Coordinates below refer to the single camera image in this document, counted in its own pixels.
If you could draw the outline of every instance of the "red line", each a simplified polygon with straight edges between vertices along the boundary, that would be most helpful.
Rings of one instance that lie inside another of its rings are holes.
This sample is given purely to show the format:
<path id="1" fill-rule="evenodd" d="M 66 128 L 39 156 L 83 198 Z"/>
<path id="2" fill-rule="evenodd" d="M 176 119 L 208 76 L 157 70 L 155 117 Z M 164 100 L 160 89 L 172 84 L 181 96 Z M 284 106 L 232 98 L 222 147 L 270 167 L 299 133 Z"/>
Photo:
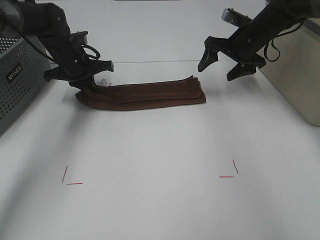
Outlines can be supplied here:
<path id="1" fill-rule="evenodd" d="M 235 170 L 236 170 L 236 173 L 238 174 L 238 169 L 237 169 L 237 167 L 236 167 L 235 160 L 232 159 L 232 162 L 233 162 L 234 168 L 235 168 Z"/>

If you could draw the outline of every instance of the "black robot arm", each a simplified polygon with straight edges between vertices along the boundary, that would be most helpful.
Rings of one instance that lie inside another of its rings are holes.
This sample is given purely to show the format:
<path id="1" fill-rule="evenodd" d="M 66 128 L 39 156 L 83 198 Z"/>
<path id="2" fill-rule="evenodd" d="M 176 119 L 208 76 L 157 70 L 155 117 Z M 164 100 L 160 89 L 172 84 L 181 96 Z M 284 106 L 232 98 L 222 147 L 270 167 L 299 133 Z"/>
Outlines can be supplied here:
<path id="1" fill-rule="evenodd" d="M 254 19 L 228 8 L 222 19 L 239 28 L 228 39 L 209 36 L 205 40 L 198 71 L 217 62 L 217 53 L 222 52 L 238 62 L 227 74 L 228 81 L 254 74 L 256 67 L 262 68 L 266 64 L 257 52 L 281 31 L 303 23 L 306 18 L 320 18 L 320 0 L 270 0 Z"/>
<path id="2" fill-rule="evenodd" d="M 11 37 L 18 32 L 22 36 L 38 37 L 58 64 L 45 72 L 47 81 L 64 80 L 73 87 L 94 88 L 94 74 L 113 72 L 112 61 L 98 60 L 98 51 L 87 45 L 87 31 L 71 34 L 64 11 L 55 4 L 1 0 L 0 10 L 3 35 Z M 84 48 L 93 50 L 97 56 L 88 55 Z"/>

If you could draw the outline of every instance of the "mesh grill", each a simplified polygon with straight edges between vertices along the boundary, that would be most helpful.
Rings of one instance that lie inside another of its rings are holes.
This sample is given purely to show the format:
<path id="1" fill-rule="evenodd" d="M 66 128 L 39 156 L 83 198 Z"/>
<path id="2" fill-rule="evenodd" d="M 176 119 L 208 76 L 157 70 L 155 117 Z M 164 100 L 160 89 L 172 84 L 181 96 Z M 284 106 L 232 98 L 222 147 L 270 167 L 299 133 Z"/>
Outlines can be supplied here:
<path id="1" fill-rule="evenodd" d="M 0 37 L 0 54 L 3 54 L 12 45 L 14 45 L 18 40 L 19 40 L 19 38 Z"/>
<path id="2" fill-rule="evenodd" d="M 45 52 L 43 45 L 36 37 L 29 38 L 32 43 Z M 0 134 L 20 112 L 28 105 L 33 96 L 45 83 L 44 72 L 49 62 L 39 55 L 22 38 L 0 37 Z M 8 75 L 22 67 L 19 74 L 8 80 Z"/>

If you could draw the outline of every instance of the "gray metal box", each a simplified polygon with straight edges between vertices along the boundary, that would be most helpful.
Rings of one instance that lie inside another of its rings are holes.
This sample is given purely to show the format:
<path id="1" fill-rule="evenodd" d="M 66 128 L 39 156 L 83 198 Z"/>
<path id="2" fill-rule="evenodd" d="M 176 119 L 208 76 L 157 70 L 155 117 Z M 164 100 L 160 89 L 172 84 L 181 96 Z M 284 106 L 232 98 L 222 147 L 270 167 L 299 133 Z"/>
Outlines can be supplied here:
<path id="1" fill-rule="evenodd" d="M 45 53 L 36 37 L 29 40 Z M 45 84 L 49 69 L 49 61 L 25 40 L 0 35 L 0 136 Z"/>

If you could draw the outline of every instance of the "brown cloth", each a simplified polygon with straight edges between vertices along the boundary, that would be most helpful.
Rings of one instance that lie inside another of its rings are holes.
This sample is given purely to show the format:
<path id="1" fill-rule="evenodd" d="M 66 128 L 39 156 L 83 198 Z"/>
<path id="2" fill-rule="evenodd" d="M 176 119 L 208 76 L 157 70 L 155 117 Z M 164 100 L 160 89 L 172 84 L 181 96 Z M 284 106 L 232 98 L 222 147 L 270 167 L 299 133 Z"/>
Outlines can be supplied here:
<path id="1" fill-rule="evenodd" d="M 75 96 L 83 105 L 116 111 L 156 109 L 206 102 L 200 82 L 193 76 L 178 81 L 98 86 L 95 91 L 84 86 Z"/>

